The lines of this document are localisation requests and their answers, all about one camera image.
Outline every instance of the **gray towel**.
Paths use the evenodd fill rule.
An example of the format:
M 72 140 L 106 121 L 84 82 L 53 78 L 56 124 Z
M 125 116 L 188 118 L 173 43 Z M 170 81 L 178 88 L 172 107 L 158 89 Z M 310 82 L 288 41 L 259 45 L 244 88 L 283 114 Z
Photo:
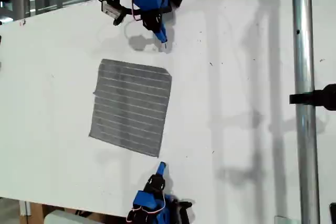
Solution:
M 171 83 L 165 69 L 103 59 L 90 136 L 158 157 Z

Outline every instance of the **table surface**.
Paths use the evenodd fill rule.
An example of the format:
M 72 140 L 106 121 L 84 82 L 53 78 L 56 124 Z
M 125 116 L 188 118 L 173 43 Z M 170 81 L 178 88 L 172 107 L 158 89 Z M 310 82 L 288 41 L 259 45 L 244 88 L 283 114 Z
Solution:
M 121 0 L 129 5 L 130 0 Z M 336 78 L 335 0 L 313 0 L 316 87 Z M 184 0 L 168 49 L 98 1 L 0 27 L 0 196 L 126 216 L 160 161 L 193 223 L 300 218 L 291 0 Z M 172 76 L 159 158 L 89 137 L 102 59 Z M 317 108 L 322 223 L 336 200 L 336 116 Z

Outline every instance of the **black clamp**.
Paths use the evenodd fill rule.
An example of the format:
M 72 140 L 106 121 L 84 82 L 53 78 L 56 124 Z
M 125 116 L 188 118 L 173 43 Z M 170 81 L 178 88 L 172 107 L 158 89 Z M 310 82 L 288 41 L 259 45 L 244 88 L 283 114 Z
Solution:
M 153 174 L 148 180 L 144 191 L 148 193 L 160 193 L 165 187 L 165 180 L 160 174 Z
M 303 94 L 291 94 L 290 104 L 324 106 L 327 110 L 336 111 L 336 84 L 330 84 L 323 90 L 314 90 Z

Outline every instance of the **metal pole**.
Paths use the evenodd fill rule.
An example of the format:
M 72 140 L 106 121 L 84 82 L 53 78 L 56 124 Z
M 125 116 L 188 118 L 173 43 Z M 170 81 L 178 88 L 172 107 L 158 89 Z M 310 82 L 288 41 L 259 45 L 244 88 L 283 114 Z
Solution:
M 314 90 L 311 0 L 293 0 L 296 93 Z M 315 107 L 296 105 L 301 223 L 319 224 L 319 179 Z

